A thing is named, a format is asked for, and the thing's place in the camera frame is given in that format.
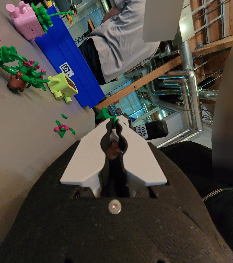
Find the blue plastic bin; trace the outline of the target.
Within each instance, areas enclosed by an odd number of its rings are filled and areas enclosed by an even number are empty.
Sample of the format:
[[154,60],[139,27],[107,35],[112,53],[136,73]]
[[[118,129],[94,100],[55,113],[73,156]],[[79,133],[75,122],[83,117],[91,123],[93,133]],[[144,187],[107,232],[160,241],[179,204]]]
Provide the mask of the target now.
[[75,83],[75,98],[82,107],[95,107],[105,94],[82,56],[74,39],[59,15],[51,17],[53,26],[35,42],[57,73],[67,73]]

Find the green toy plant stem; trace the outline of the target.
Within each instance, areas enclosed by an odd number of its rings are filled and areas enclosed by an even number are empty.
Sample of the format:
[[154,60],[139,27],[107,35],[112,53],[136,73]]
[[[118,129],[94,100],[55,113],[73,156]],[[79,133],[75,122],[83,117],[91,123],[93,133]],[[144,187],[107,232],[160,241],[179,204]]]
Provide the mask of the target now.
[[115,128],[116,123],[119,119],[116,116],[110,115],[108,112],[108,108],[102,107],[101,113],[99,113],[98,116],[96,117],[96,120],[99,121],[99,123],[97,125],[101,124],[103,121],[105,121],[107,119],[113,120],[112,128]]

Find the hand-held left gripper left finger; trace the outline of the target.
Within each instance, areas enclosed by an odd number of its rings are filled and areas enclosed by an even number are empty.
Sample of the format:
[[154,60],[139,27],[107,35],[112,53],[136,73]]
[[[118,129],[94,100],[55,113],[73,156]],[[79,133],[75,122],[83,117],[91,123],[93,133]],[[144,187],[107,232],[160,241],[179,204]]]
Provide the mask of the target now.
[[89,187],[94,196],[99,197],[101,190],[99,172],[104,167],[106,158],[101,140],[108,131],[107,124],[112,124],[110,119],[102,122],[80,140],[60,179],[61,184]]

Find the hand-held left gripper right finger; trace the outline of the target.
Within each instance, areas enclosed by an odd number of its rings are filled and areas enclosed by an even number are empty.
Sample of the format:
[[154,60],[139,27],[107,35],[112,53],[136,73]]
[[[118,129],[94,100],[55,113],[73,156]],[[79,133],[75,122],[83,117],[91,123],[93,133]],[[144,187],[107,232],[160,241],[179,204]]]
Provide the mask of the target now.
[[144,187],[167,184],[167,178],[147,140],[129,128],[116,129],[116,135],[122,150],[121,165],[127,174],[126,183],[131,197],[135,197],[138,190]]

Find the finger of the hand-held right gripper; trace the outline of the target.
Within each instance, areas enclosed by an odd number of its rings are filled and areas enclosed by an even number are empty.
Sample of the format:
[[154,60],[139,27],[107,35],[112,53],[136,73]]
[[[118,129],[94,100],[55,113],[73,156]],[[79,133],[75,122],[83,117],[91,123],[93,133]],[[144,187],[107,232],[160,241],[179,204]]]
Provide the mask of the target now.
[[130,119],[124,115],[118,116],[115,122],[115,128],[116,129],[121,129],[121,128],[122,129],[125,129],[125,128],[132,129]]

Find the yellow-green toy planter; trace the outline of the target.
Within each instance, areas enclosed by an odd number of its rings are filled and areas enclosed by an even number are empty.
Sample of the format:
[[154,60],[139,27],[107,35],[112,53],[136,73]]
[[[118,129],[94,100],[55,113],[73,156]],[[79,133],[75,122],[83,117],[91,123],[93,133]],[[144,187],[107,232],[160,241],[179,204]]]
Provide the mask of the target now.
[[78,94],[75,83],[65,73],[49,76],[48,80],[47,85],[57,100],[64,99],[66,104],[70,104],[71,97]]

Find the silver ventilation ducts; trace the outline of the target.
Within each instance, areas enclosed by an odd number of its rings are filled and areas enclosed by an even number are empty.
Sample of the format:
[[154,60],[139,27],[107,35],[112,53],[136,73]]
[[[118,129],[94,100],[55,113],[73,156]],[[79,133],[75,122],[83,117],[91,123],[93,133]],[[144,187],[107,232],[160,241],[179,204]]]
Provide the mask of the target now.
[[202,97],[205,95],[209,96],[209,93],[202,92],[197,86],[197,78],[194,71],[190,40],[188,39],[180,44],[178,50],[184,70],[172,71],[171,73],[161,75],[160,79],[163,79],[164,85],[177,86],[180,88],[180,90],[156,90],[154,84],[150,84],[149,90],[151,94],[155,96],[172,94],[181,95],[186,112],[188,127],[184,131],[181,131],[177,135],[159,144],[157,148],[190,140],[200,136],[204,131],[199,93],[201,93]]

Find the pink toy planter with plant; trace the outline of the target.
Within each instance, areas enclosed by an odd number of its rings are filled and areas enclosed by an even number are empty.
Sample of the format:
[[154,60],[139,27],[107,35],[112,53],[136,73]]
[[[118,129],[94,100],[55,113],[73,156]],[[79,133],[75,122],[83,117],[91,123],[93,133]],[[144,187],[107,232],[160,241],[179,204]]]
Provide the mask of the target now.
[[73,16],[76,14],[77,9],[73,7],[72,11],[67,12],[54,12],[51,11],[54,4],[47,1],[46,4],[34,5],[34,3],[25,3],[20,1],[18,6],[7,4],[6,10],[13,21],[17,31],[21,33],[27,40],[34,41],[37,37],[42,37],[46,34],[49,28],[53,27],[51,17],[60,16],[66,17],[69,23],[73,24]]

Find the wooden beam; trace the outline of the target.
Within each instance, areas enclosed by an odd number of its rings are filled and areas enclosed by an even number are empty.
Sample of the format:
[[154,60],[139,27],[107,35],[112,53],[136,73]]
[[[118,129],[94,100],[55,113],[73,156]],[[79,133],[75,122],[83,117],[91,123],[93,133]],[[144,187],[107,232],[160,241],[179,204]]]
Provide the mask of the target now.
[[[226,51],[231,48],[233,45],[233,35],[223,38],[218,41],[211,42],[209,44],[204,45],[203,47],[196,49],[193,51],[194,60],[199,60],[200,58],[214,54],[220,51]],[[156,79],[157,77],[161,76],[172,70],[174,67],[180,65],[181,58],[179,56],[173,58],[172,60],[168,61],[164,65],[158,67],[157,69],[153,70],[152,72],[148,73],[147,75],[143,76],[142,78],[136,80],[132,84],[128,85],[127,87],[121,89],[120,91],[116,92],[115,94],[111,95],[110,97],[106,98],[104,101],[100,102],[95,107],[98,109],[102,109],[103,107],[108,107],[109,105],[117,102],[118,100],[124,98],[128,94],[131,94],[133,91],[139,89],[140,87],[144,86],[145,84],[149,83],[150,81]]]

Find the pink toy flower sprig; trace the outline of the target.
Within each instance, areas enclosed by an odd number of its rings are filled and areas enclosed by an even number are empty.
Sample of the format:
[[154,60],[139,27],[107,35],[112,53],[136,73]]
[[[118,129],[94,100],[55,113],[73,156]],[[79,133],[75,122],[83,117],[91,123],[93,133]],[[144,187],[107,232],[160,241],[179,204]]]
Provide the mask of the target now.
[[61,124],[59,120],[56,120],[56,127],[54,128],[54,131],[59,134],[61,138],[64,137],[66,131],[70,130],[70,127],[64,124]]

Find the person's right hand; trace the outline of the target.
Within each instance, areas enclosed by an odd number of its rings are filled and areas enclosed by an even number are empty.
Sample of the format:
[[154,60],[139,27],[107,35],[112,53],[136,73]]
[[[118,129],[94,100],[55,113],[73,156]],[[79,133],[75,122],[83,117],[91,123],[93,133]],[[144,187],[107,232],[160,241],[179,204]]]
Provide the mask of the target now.
[[122,150],[120,149],[118,142],[115,140],[115,141],[110,142],[110,145],[107,148],[106,152],[108,154],[109,161],[112,161],[119,156]]

